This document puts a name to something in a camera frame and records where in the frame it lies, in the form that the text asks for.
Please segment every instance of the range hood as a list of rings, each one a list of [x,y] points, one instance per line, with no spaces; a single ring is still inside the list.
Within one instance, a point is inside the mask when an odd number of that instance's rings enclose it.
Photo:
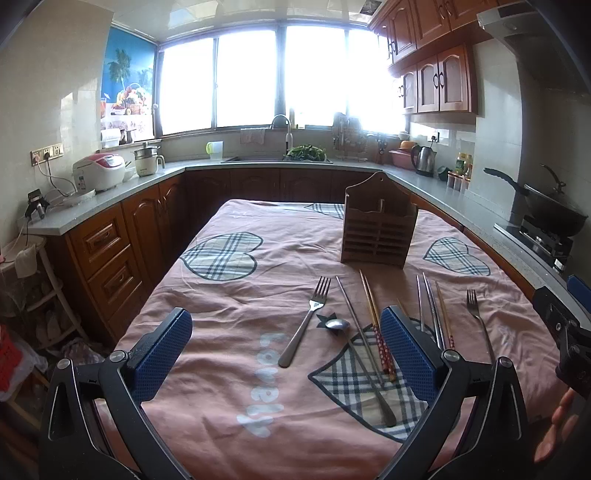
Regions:
[[[511,50],[542,87],[589,93],[564,45],[530,4],[517,2],[481,12],[478,23]]]

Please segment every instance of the stove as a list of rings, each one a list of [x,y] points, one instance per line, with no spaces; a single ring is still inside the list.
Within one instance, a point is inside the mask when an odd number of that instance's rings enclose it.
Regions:
[[[506,232],[519,246],[531,250],[559,274],[564,275],[573,246],[572,239],[543,230],[528,215],[523,218],[521,226],[495,224],[495,228]]]

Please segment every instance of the white wall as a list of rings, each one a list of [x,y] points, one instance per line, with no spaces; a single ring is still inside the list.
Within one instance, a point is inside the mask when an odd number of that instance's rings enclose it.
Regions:
[[[0,51],[0,245],[16,236],[27,193],[52,188],[31,167],[31,150],[62,142],[64,156],[51,161],[51,172],[71,178],[72,164],[100,147],[100,80],[112,17],[78,0],[45,0]]]

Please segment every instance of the screw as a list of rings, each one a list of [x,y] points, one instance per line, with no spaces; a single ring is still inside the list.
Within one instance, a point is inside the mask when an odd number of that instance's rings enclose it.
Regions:
[[[499,357],[499,363],[505,368],[511,368],[513,366],[511,359],[505,356]]]
[[[121,362],[125,358],[125,352],[123,350],[116,350],[109,355],[109,360],[113,363]]]
[[[448,362],[457,362],[460,359],[460,354],[455,350],[445,350],[445,352],[443,352],[443,357]]]
[[[64,370],[65,368],[68,368],[70,366],[70,359],[69,358],[62,358],[58,363],[57,363],[57,367],[60,370]]]

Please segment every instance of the spoon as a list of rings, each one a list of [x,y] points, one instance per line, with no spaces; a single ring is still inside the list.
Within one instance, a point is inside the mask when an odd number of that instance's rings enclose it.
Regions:
[[[332,319],[332,320],[328,320],[324,325],[326,326],[326,328],[328,328],[330,330],[341,330],[342,332],[346,333],[349,326],[350,326],[350,323],[347,322],[347,320],[343,320],[343,319]],[[394,415],[394,412],[390,408],[390,405],[388,405],[388,403],[384,400],[382,394],[378,390],[378,387],[375,386],[374,381],[372,380],[369,372],[365,368],[365,365],[361,361],[361,357],[357,353],[357,350],[353,346],[353,343],[351,342],[351,340],[349,339],[349,337],[347,335],[345,335],[345,336],[347,338],[349,348],[351,349],[351,351],[355,355],[355,358],[357,359],[357,361],[361,365],[361,368],[363,369],[363,373],[365,373],[365,376],[369,380],[369,384],[371,385],[371,388],[375,393],[375,397],[378,400],[380,408],[382,409],[382,418],[384,420],[384,423],[386,424],[387,427],[394,427],[396,425],[396,416]]]

